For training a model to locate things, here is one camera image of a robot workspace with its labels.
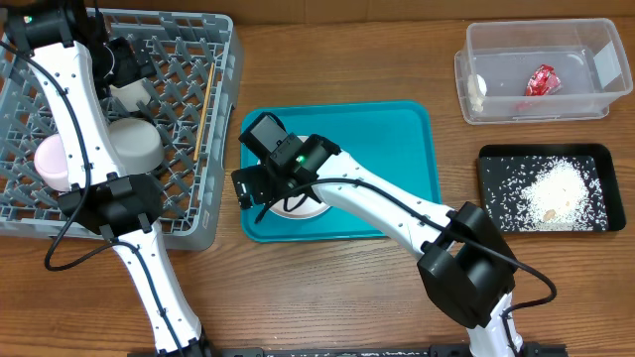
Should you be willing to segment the white cup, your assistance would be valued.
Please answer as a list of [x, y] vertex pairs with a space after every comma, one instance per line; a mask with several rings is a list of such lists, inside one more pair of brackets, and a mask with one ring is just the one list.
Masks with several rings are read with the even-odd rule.
[[151, 100], [151, 96], [145, 89], [142, 80], [134, 81], [122, 87], [111, 85], [110, 92], [128, 112], [139, 111], [139, 102], [146, 105]]

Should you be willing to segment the large white plate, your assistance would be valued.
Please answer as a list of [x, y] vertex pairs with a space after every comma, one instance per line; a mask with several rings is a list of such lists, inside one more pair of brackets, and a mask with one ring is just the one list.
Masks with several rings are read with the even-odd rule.
[[328, 155], [324, 139], [314, 136], [289, 134], [278, 141], [276, 148], [259, 161], [268, 192], [258, 220], [268, 212], [292, 220], [314, 218], [326, 212], [328, 205], [320, 202], [310, 187], [300, 185], [318, 178], [318, 164]]

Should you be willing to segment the grey plastic dish rack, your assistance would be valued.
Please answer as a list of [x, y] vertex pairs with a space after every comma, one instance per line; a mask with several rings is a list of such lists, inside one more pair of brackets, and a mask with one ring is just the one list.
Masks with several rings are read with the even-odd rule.
[[[204, 250], [215, 236], [225, 179], [224, 149], [237, 102], [244, 51], [222, 14], [105, 9], [110, 35], [141, 39], [156, 69], [144, 80], [151, 96], [136, 115], [158, 130], [165, 151], [152, 172], [162, 188], [160, 223], [170, 249]], [[196, 133], [208, 73], [213, 88], [198, 162]], [[47, 101], [26, 63], [1, 54], [1, 233], [53, 239], [65, 222], [56, 192], [36, 172], [38, 145], [54, 134]]]

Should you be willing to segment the grey bowl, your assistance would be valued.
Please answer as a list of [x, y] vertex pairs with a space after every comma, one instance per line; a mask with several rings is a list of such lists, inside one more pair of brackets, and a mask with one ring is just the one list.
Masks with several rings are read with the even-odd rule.
[[112, 122], [109, 138], [128, 175], [147, 174], [165, 157], [157, 128], [142, 119], [122, 118]]

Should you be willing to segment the wooden chopstick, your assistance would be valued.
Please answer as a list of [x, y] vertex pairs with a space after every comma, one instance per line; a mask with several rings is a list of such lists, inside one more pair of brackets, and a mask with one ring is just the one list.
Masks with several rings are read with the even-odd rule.
[[207, 84], [205, 88], [205, 94], [204, 94], [202, 107], [200, 111], [199, 124], [197, 128], [197, 133], [196, 133], [196, 143], [195, 143], [194, 152], [193, 152], [193, 161], [195, 163], [198, 162], [199, 155], [200, 155], [200, 148], [202, 145], [202, 138], [203, 138], [204, 126], [205, 126], [205, 120], [206, 120], [205, 118], [207, 115], [207, 109], [208, 109], [209, 100], [211, 96], [211, 90], [213, 88], [214, 72], [215, 72], [215, 62], [211, 64], [209, 69]]

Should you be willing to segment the white pink bowl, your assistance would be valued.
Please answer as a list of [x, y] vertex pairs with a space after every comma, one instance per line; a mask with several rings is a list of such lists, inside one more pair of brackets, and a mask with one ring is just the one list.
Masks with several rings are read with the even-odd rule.
[[56, 191], [69, 191], [68, 170], [64, 144], [59, 134], [46, 138], [34, 156], [37, 173], [49, 187]]

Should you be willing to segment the white napkin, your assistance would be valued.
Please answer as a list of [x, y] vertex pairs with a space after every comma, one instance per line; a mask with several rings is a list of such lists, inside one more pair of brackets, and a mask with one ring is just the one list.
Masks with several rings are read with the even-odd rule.
[[471, 74], [467, 79], [467, 91], [472, 110], [482, 112], [487, 93], [487, 84], [484, 78], [479, 74]]

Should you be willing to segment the red snack wrapper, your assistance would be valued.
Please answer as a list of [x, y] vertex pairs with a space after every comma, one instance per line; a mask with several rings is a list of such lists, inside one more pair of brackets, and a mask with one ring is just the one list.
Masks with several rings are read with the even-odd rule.
[[562, 82], [556, 75], [555, 69], [547, 64], [541, 64], [529, 78], [525, 90], [526, 96], [551, 95], [562, 88]]

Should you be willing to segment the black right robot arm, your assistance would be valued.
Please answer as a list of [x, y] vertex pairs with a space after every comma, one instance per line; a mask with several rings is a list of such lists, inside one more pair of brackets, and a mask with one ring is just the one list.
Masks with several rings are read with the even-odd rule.
[[268, 211], [292, 196], [346, 211], [404, 247], [417, 261], [429, 299], [467, 329], [474, 356], [518, 356], [511, 316], [516, 257], [483, 209], [454, 210], [416, 197], [364, 169], [331, 140], [302, 140], [271, 112], [239, 137], [256, 166], [232, 174], [243, 209]]

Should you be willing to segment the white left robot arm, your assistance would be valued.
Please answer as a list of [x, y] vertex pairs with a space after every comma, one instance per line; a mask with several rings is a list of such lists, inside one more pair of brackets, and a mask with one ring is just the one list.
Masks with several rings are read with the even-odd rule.
[[68, 224], [105, 241], [65, 267], [114, 250], [153, 327], [156, 355], [215, 355], [166, 251], [162, 191], [149, 175], [125, 168], [100, 105], [110, 86], [154, 74], [148, 56], [125, 39], [109, 39], [102, 15], [88, 15], [81, 1], [39, 1], [7, 11], [1, 45], [35, 75], [62, 139], [68, 177], [59, 208]]

